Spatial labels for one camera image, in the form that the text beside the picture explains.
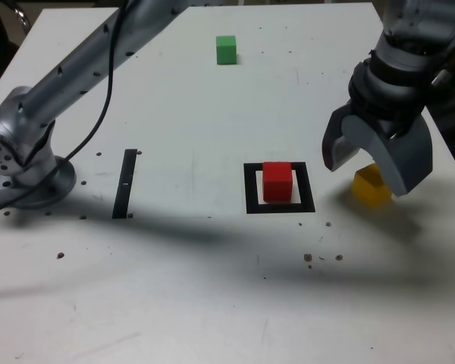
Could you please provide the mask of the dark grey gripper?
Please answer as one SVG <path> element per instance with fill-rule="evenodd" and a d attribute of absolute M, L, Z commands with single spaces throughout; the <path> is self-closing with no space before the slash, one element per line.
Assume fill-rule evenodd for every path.
<path fill-rule="evenodd" d="M 378 116 L 373 129 L 353 112 L 348 101 L 331 114 L 325 129 L 325 167 L 336 171 L 359 149 L 372 157 L 395 196 L 408 194 L 433 169 L 431 134 L 423 116 Z"/>

